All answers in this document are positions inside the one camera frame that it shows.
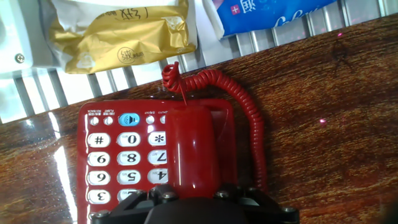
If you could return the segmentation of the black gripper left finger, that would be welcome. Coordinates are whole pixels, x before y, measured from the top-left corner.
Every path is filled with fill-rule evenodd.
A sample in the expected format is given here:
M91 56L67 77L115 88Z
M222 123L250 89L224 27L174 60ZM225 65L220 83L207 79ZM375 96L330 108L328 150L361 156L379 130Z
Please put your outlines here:
M178 200L169 184L161 184L148 191L135 190L112 210L101 210L91 215L92 224L143 224L157 205Z

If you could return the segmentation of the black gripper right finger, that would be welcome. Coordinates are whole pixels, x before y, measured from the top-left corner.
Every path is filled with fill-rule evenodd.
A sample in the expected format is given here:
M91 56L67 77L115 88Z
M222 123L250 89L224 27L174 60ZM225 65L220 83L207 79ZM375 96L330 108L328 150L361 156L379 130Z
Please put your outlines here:
M248 223L300 224L297 208L283 207L255 187L223 184L213 194L213 198L237 206Z

